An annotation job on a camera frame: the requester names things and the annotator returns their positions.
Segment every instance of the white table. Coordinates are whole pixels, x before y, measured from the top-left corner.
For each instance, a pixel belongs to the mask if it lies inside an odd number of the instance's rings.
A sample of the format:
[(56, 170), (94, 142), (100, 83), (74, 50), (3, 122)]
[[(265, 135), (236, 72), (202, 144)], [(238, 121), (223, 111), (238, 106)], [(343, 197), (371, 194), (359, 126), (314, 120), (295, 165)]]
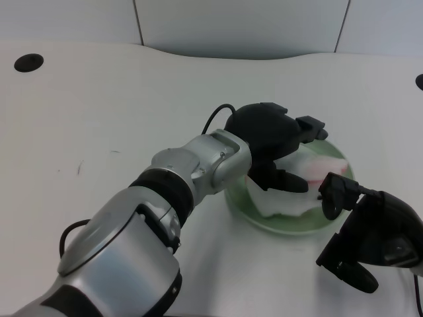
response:
[[(13, 63), (26, 53), (45, 62), (18, 73)], [(67, 225), (96, 213), (156, 152), (199, 134), (226, 102), (277, 102), (293, 117), (326, 122), (361, 184), (399, 196), (423, 216), (423, 91), (414, 84), (421, 73), (423, 59), (398, 57), (236, 61), (136, 45), (1, 42), (0, 314), (51, 285)], [(228, 211), (222, 193), (207, 197), (183, 228), (184, 283), (171, 312), (417, 316), (407, 270), (370, 267), (379, 288), (367, 295), (318, 267), (332, 233), (268, 234)]]

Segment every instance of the white wall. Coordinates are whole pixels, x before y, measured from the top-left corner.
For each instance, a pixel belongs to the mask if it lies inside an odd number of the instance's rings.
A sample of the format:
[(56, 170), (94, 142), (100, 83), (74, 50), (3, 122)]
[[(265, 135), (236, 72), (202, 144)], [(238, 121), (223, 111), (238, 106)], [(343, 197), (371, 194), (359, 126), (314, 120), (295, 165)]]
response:
[(423, 56), (423, 1), (351, 0), (337, 52)]
[(141, 43), (132, 0), (0, 0), (0, 40)]
[(201, 57), (333, 52), (348, 0), (136, 0), (146, 46)]

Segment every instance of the black cable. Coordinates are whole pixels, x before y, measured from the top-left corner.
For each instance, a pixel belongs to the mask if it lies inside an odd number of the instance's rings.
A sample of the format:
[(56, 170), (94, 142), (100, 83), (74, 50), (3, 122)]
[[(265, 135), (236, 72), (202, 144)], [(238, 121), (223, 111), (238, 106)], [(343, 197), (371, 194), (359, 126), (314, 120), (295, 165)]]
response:
[(235, 111), (236, 111), (236, 110), (235, 110), (235, 108), (234, 108), (231, 104), (222, 104), (221, 106), (218, 106), (218, 107), (216, 108), (216, 110), (214, 110), (214, 111), (213, 111), (213, 113), (211, 114), (211, 116), (210, 116), (209, 120), (207, 120), (207, 123), (206, 123), (206, 125), (204, 126), (203, 132), (201, 132), (201, 134), (206, 134), (207, 129), (209, 128), (209, 125), (210, 125), (210, 123), (212, 122), (212, 120), (214, 119), (214, 117), (216, 117), (216, 114), (217, 114), (220, 110), (222, 110), (222, 109), (224, 109), (224, 108), (231, 109), (231, 111), (232, 111), (232, 120), (235, 120)]
[(420, 289), (418, 288), (418, 277), (414, 274), (414, 289), (416, 290), (417, 311), (420, 317), (423, 317), (422, 303), (420, 302)]
[(65, 254), (65, 241), (66, 241), (66, 237), (69, 234), (69, 232), (71, 232), (75, 228), (85, 226), (89, 221), (90, 221), (90, 219), (78, 221), (78, 222), (73, 223), (72, 225), (68, 226), (64, 230), (64, 232), (61, 234), (60, 241), (59, 241), (60, 258)]

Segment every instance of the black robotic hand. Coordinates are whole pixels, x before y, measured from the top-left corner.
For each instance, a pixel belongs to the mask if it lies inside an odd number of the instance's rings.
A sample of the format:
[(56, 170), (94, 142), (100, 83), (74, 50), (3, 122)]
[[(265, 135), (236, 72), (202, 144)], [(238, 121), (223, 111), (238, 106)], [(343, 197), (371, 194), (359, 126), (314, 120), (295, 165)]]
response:
[[(417, 266), (423, 260), (423, 222), (402, 200), (329, 173), (319, 188), (323, 213), (334, 220), (352, 210), (317, 259), (347, 284), (373, 293), (378, 283), (358, 262), (379, 266)], [(360, 195), (363, 198), (357, 203)]]
[(278, 170), (274, 161), (298, 150), (300, 143), (326, 139), (328, 133), (323, 122), (309, 116), (292, 119), (287, 112), (273, 102), (249, 104), (229, 117), (225, 130), (249, 144), (252, 156), (249, 176), (263, 190), (303, 193), (309, 189), (307, 181)]

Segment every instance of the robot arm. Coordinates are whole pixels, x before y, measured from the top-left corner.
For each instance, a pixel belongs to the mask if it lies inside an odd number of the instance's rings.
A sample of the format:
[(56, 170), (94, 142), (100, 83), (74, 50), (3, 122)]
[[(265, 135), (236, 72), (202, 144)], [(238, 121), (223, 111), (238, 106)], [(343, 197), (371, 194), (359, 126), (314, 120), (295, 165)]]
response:
[[(249, 171), (259, 182), (254, 170), (296, 151), (300, 142), (327, 136), (323, 123), (310, 117), (297, 121), (286, 112), (276, 104), (245, 106), (225, 130), (157, 153), (72, 241), (52, 287), (13, 316), (162, 316), (182, 285), (173, 254), (193, 208)], [(250, 123), (255, 114), (272, 118), (268, 124), (275, 129)], [(287, 184), (276, 170), (268, 175), (273, 186)]]
[(351, 213), (326, 245), (317, 265), (365, 293), (373, 293), (379, 285), (358, 262), (411, 268), (422, 275), (423, 222), (409, 205), (333, 173), (319, 191), (327, 219), (334, 220), (343, 209)]

